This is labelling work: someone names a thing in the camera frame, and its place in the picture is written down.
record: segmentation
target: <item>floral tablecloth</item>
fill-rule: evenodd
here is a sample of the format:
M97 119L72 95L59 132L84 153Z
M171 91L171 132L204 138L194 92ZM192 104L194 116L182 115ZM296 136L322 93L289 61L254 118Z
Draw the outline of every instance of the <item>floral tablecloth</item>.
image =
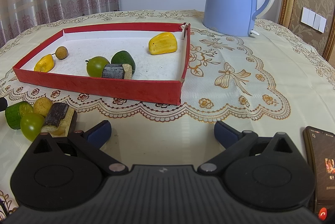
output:
M82 130L109 119L113 137L103 150L128 166L199 165L222 150L213 137L213 122L221 119L261 136L286 131L303 154L301 132L307 125L333 131L335 70L313 47L268 20L256 20L259 36L239 38L205 28L202 16L196 10L109 12L30 28L0 49L0 96L10 105L44 96L66 102L79 113L77 128ZM63 28L116 22L191 24L180 106L34 86L19 82L11 69ZM4 113L0 129L0 199L10 211L16 206L10 203L10 176L30 142L7 126Z

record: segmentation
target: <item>ribbed gray surface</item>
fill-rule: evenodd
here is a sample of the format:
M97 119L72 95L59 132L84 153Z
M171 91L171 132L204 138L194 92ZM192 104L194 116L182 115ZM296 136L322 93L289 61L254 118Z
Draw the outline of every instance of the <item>ribbed gray surface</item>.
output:
M79 207L37 212L21 206L4 223L317 224L319 221L305 208L288 213L250 209L231 198L217 178L199 175L192 166L136 165L127 175L110 177L94 198Z

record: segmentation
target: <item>green tomato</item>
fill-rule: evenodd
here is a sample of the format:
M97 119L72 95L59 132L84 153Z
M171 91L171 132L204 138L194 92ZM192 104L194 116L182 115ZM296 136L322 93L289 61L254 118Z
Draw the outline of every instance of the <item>green tomato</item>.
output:
M37 135L41 132L44 122L44 117L38 113L28 113L21 118L21 131L29 140L34 141Z
M90 59L86 65L86 71L90 77L101 77L103 69L109 61L101 56Z

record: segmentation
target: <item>brown round fruit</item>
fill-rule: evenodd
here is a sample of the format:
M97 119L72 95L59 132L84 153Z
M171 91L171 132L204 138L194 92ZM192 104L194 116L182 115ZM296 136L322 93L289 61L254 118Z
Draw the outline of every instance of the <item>brown round fruit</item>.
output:
M60 46L56 50L56 57L57 59L65 59L67 57L67 49L65 46Z

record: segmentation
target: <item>red box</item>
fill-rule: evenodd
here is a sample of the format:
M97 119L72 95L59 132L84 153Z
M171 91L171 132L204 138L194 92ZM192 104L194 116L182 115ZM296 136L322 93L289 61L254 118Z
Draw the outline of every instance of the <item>red box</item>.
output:
M186 37L185 64L183 64L184 68L179 80L120 80L21 69L47 46L69 33L91 31L182 32L183 25L185 25L185 29L182 36ZM57 32L33 49L14 65L13 70L19 81L34 85L92 95L179 105L181 88L185 79L190 55L190 28L190 24L186 25L186 23L115 23L67 28Z

